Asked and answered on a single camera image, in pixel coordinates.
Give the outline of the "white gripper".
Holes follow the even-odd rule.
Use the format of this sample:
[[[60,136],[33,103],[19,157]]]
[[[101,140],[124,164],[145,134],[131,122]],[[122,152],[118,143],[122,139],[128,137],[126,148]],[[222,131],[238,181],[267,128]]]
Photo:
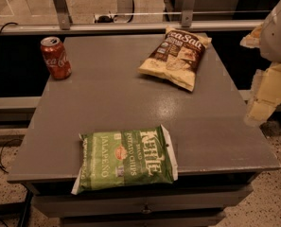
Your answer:
[[[242,38],[240,45],[259,48],[268,61],[281,62],[281,0],[264,20]],[[272,63],[265,70],[257,70],[253,77],[244,122],[249,126],[265,123],[281,104],[281,63]]]

